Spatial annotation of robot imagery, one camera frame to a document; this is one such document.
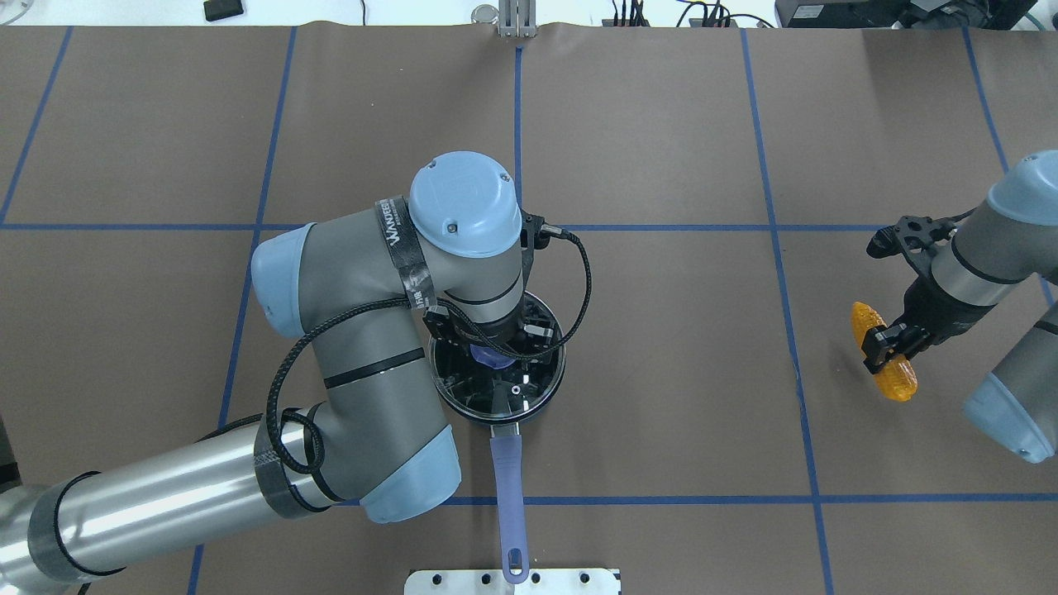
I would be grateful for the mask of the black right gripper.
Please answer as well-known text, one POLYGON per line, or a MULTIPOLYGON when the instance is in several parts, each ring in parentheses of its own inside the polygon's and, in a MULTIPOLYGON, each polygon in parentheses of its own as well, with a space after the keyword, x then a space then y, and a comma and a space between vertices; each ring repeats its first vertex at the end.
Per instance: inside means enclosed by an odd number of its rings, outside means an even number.
POLYGON ((902 295, 902 315, 892 326, 868 328, 861 341, 865 368, 877 375, 902 355, 911 360, 975 324, 975 305, 945 293, 932 281, 915 281, 902 295))

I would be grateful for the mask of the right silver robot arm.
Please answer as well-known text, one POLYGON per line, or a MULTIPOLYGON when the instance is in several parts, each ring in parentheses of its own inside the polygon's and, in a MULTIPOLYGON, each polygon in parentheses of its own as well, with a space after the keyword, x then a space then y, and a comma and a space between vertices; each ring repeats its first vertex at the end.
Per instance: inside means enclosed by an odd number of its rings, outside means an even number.
MULTIPOLYGON (((914 273, 895 320, 865 302, 851 305, 851 333, 884 396, 906 402, 918 389, 916 357, 975 331, 1030 281, 1056 282, 1056 152, 1032 152, 970 211, 904 215, 877 230, 868 256, 902 257, 914 273)), ((1056 305, 1020 322, 1017 331, 1002 332, 1008 351, 983 373, 962 411, 1013 456, 1041 464, 1056 457, 1056 305)))

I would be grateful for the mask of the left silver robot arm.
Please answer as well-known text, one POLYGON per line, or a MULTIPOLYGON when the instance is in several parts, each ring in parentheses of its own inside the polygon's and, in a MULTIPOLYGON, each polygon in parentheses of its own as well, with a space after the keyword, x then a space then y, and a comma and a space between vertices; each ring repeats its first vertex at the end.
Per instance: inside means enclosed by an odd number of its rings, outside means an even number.
POLYGON ((487 155, 439 155, 408 196, 256 248, 264 315, 294 339, 264 413, 109 472, 2 491, 2 591, 60 594, 130 564, 358 501, 371 521, 436 508, 461 481, 452 426, 415 317, 474 363, 541 360, 524 333, 534 251, 563 227, 524 212, 487 155))

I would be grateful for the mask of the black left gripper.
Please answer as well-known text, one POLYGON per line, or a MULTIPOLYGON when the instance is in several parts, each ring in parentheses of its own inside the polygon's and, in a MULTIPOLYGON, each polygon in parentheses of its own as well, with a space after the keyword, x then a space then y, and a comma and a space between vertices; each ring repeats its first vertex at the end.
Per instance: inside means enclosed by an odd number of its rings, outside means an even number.
POLYGON ((431 338, 480 364, 542 361, 557 344, 557 319, 531 293, 521 295, 512 312, 497 321, 471 321, 469 306, 442 300, 427 309, 423 323, 431 338))

